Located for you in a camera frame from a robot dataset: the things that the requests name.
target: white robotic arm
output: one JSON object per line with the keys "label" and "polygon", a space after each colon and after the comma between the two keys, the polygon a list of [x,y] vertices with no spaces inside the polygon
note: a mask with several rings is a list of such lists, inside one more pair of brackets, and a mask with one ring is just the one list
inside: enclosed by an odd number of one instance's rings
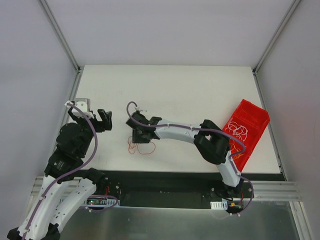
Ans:
{"label": "white robotic arm", "polygon": [[173,139],[194,144],[206,161],[216,165],[225,186],[238,192],[243,181],[231,156],[229,136],[212,121],[185,124],[154,116],[148,120],[139,110],[129,116],[126,124],[132,128],[133,143],[149,143],[151,139]]}

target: wire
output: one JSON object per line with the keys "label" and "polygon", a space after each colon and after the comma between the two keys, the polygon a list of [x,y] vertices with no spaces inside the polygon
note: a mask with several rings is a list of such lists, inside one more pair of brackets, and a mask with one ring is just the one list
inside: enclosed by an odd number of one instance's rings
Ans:
{"label": "wire", "polygon": [[29,219],[28,223],[26,224],[26,227],[25,227],[26,232],[23,234],[21,240],[25,240],[25,239],[26,239],[27,233],[28,233],[28,231],[30,230],[29,228],[30,228],[30,226],[31,226],[31,223],[32,223],[33,219],[35,218],[35,215],[36,215],[36,213],[37,213],[37,211],[38,211],[38,209],[39,209],[42,201],[46,199],[46,194],[49,192],[49,190],[52,188],[52,186],[53,186],[54,184],[56,184],[58,181],[60,181],[61,179],[65,178],[65,177],[67,177],[67,176],[69,176],[69,175],[71,175],[71,174],[74,174],[75,172],[77,172],[77,171],[79,171],[80,169],[82,169],[82,168],[84,168],[85,166],[87,166],[87,165],[91,162],[91,160],[94,158],[94,156],[96,155],[96,152],[97,152],[97,149],[98,149],[98,136],[97,136],[97,133],[96,133],[96,130],[95,130],[94,126],[92,125],[92,123],[91,123],[91,121],[89,120],[89,118],[87,117],[87,115],[84,114],[84,112],[81,111],[78,107],[76,107],[75,105],[70,104],[70,103],[67,103],[66,105],[69,106],[69,107],[71,107],[71,108],[73,108],[73,109],[75,109],[75,110],[77,110],[77,111],[81,114],[81,116],[84,117],[84,119],[86,120],[86,122],[89,124],[89,127],[91,128],[92,133],[93,133],[93,137],[94,137],[94,149],[93,149],[93,152],[92,152],[91,156],[88,158],[88,160],[87,160],[84,164],[82,164],[81,166],[79,166],[79,167],[77,167],[77,168],[75,168],[75,169],[73,169],[73,170],[71,170],[71,171],[69,171],[69,172],[67,172],[67,173],[59,176],[58,178],[56,178],[55,180],[53,180],[53,181],[49,184],[49,186],[44,190],[43,194],[41,195],[41,199],[37,202],[37,204],[36,204],[36,206],[35,206],[32,214],[31,214],[31,216],[30,216],[30,219]]}
{"label": "wire", "polygon": [[141,154],[141,155],[150,155],[150,154],[152,154],[152,153],[156,150],[156,144],[151,141],[150,143],[153,144],[154,149],[153,149],[151,152],[142,153],[142,152],[140,152],[140,150],[139,150],[139,145],[140,145],[140,143],[134,143],[134,144],[132,145],[132,140],[130,141],[129,139],[132,139],[132,136],[130,136],[130,137],[128,138],[128,141],[127,141],[128,145],[129,145],[129,147],[128,147],[128,152],[129,152],[131,155],[133,155],[133,154],[136,153],[136,150],[134,150],[134,152],[131,152],[131,151],[130,151],[130,150],[132,150],[132,149],[134,149],[134,148],[136,148],[136,149],[138,150],[138,153]]}
{"label": "wire", "polygon": [[[237,173],[238,173],[238,170],[237,170],[237,168],[236,168],[236,166],[235,166],[235,164],[234,164],[233,161],[231,161],[231,166],[232,166],[234,172],[237,174]],[[248,178],[246,178],[246,177],[244,177],[244,176],[242,176],[242,175],[240,175],[239,177],[240,177],[241,179],[243,179],[244,181],[247,181],[247,182],[250,184],[250,187],[251,187],[251,197],[250,197],[250,200],[249,200],[249,202],[247,203],[247,205],[243,208],[243,210],[241,211],[241,213],[242,213],[243,211],[245,211],[245,210],[251,205],[252,200],[254,199],[255,193],[254,193],[254,185],[252,184],[252,182],[251,182]]]}
{"label": "wire", "polygon": [[211,128],[199,128],[199,127],[191,127],[191,126],[185,126],[185,125],[180,125],[180,124],[159,124],[159,125],[148,125],[148,124],[143,124],[139,121],[137,121],[136,119],[134,119],[130,112],[129,112],[129,107],[131,104],[134,104],[135,107],[137,108],[138,107],[138,104],[136,104],[134,101],[130,101],[127,106],[126,106],[126,113],[128,114],[129,118],[136,124],[140,125],[140,126],[143,126],[143,127],[146,127],[146,128],[162,128],[162,127],[176,127],[176,128],[182,128],[182,129],[188,129],[188,130],[192,130],[192,131],[202,131],[202,132],[213,132],[213,133],[217,133],[217,134],[221,134],[227,138],[230,138],[232,140],[234,140],[235,142],[237,142],[238,144],[241,145],[242,147],[242,150],[241,151],[238,151],[238,152],[235,152],[233,154],[231,154],[229,156],[229,159],[231,159],[233,156],[237,155],[237,154],[242,154],[246,151],[246,146],[244,145],[244,143],[242,141],[240,141],[238,138],[230,135],[230,134],[227,134],[225,133],[224,131],[221,131],[221,130],[216,130],[216,129],[211,129]]}

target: red bin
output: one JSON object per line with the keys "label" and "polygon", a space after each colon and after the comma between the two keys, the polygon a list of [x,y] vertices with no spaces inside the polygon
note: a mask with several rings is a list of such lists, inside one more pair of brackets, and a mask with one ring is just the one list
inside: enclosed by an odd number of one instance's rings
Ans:
{"label": "red bin", "polygon": [[[245,152],[233,156],[239,171],[244,169],[269,122],[270,117],[266,110],[243,99],[222,129],[225,133],[238,138],[246,147]],[[233,139],[230,139],[229,143],[233,154],[242,149]]]}

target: purple cable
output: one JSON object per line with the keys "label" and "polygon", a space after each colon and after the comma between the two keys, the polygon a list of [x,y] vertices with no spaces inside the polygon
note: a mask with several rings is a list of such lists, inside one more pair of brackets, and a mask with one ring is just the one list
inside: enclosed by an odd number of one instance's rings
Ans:
{"label": "purple cable", "polygon": [[[236,168],[235,164],[234,164],[232,161],[231,161],[231,166],[232,166],[234,172],[235,172],[236,174],[238,174],[237,168]],[[254,185],[252,184],[252,182],[251,182],[248,178],[246,178],[246,177],[244,177],[244,176],[242,176],[242,175],[240,175],[239,177],[240,177],[241,179],[247,181],[247,182],[250,184],[250,187],[251,187],[251,197],[250,197],[250,200],[249,200],[248,204],[245,206],[245,208],[241,211],[241,213],[242,213],[244,210],[246,210],[246,209],[251,205],[252,200],[254,199],[255,194],[254,194]]]}
{"label": "purple cable", "polygon": [[[95,131],[94,126],[92,125],[92,123],[91,123],[91,121],[89,120],[89,118],[87,117],[87,115],[85,115],[85,113],[84,113],[83,111],[81,111],[79,108],[77,108],[77,107],[76,107],[75,105],[73,105],[73,104],[67,103],[66,105],[69,106],[69,107],[71,107],[71,108],[73,108],[73,109],[75,109],[75,110],[77,110],[77,111],[84,117],[84,119],[87,121],[87,123],[89,124],[89,126],[90,126],[90,128],[91,128],[91,130],[92,130],[92,133],[93,133],[93,137],[94,137],[94,149],[93,149],[93,152],[92,152],[91,156],[88,158],[88,160],[87,160],[84,164],[82,164],[81,166],[75,168],[74,170],[71,170],[71,171],[69,171],[69,172],[67,172],[67,173],[59,176],[59,177],[56,178],[54,181],[52,181],[52,182],[50,183],[50,185],[44,190],[43,194],[41,195],[41,197],[43,197],[43,199],[46,199],[46,194],[49,192],[49,190],[51,189],[51,187],[52,187],[54,184],[56,184],[58,181],[60,181],[61,179],[65,178],[65,177],[67,177],[67,176],[69,176],[69,175],[71,175],[71,174],[74,174],[75,172],[77,172],[77,171],[79,171],[80,169],[82,169],[82,168],[84,168],[85,166],[87,166],[87,165],[91,162],[91,160],[94,158],[94,156],[96,155],[97,148],[98,148],[98,136],[97,136],[97,133],[96,133],[96,131]],[[30,219],[29,219],[29,221],[28,221],[28,223],[27,223],[27,225],[26,225],[26,227],[25,227],[25,229],[26,229],[27,231],[29,231],[29,228],[30,228],[30,226],[31,226],[31,223],[32,223],[33,219],[35,218],[35,215],[36,215],[36,213],[37,213],[37,211],[38,211],[38,209],[39,209],[39,207],[40,207],[43,199],[40,199],[40,200],[38,201],[38,203],[36,204],[36,206],[35,206],[32,214],[31,214],[31,216],[30,216]],[[23,234],[21,240],[25,240],[25,239],[26,239],[27,233],[28,233],[28,232],[25,232],[25,233]]]}
{"label": "purple cable", "polygon": [[199,128],[199,127],[190,127],[190,126],[184,126],[184,125],[180,125],[180,124],[159,124],[159,125],[147,125],[147,124],[143,124],[137,120],[135,120],[130,112],[129,112],[129,106],[131,104],[134,104],[136,107],[138,107],[138,104],[136,104],[134,101],[130,101],[127,106],[126,106],[126,113],[128,114],[129,118],[134,121],[136,124],[140,125],[140,126],[143,126],[143,127],[146,127],[146,128],[162,128],[162,127],[176,127],[176,128],[182,128],[182,129],[188,129],[188,130],[196,130],[196,131],[203,131],[203,132],[213,132],[213,133],[217,133],[217,134],[221,134],[223,136],[226,136],[227,138],[230,138],[232,140],[234,140],[235,142],[237,142],[238,144],[241,145],[242,147],[242,150],[241,151],[237,151],[233,154],[231,154],[229,156],[229,159],[231,159],[234,155],[237,155],[237,154],[242,154],[245,150],[246,150],[246,146],[245,144],[240,141],[238,138],[230,135],[230,134],[227,134],[225,133],[224,131],[221,131],[221,130],[216,130],[216,129],[210,129],[210,128]]}
{"label": "purple cable", "polygon": [[[140,125],[140,126],[143,126],[143,127],[146,127],[146,128],[176,127],[176,128],[182,128],[182,129],[188,129],[188,130],[191,129],[191,130],[196,130],[196,131],[213,132],[213,133],[221,134],[221,135],[223,135],[223,136],[226,136],[226,137],[234,140],[235,142],[237,142],[238,144],[240,144],[240,145],[242,146],[242,150],[231,154],[231,155],[229,156],[229,159],[231,159],[234,155],[242,154],[242,153],[246,150],[246,146],[245,146],[245,144],[244,144],[242,141],[240,141],[240,140],[237,139],[236,137],[234,137],[234,136],[232,136],[232,135],[230,135],[230,134],[227,134],[227,133],[225,133],[224,131],[221,131],[221,130],[210,129],[210,128],[189,127],[189,126],[184,126],[184,125],[180,125],[180,124],[170,124],[170,123],[169,123],[169,125],[168,125],[168,124],[159,124],[159,125],[147,125],[147,124],[143,124],[143,123],[135,120],[135,119],[131,116],[131,114],[130,114],[130,112],[129,112],[129,106],[130,106],[131,104],[134,104],[135,107],[138,107],[138,104],[136,104],[134,101],[130,101],[130,102],[127,104],[127,106],[126,106],[126,113],[128,114],[129,118],[130,118],[133,122],[135,122],[136,124],[138,124],[138,125]],[[233,161],[230,161],[230,162],[231,162],[231,165],[232,165],[232,168],[233,168],[235,174],[238,175],[238,170],[237,170],[236,166],[234,165]],[[245,208],[241,211],[241,213],[242,213],[245,209],[247,209],[247,207],[251,204],[251,202],[252,202],[252,200],[253,200],[253,198],[254,198],[254,186],[253,186],[252,182],[251,182],[249,179],[247,179],[246,177],[241,176],[241,175],[240,175],[239,177],[240,177],[241,179],[247,181],[247,182],[250,184],[251,189],[252,189],[251,198],[250,198],[248,204],[245,206]]]}

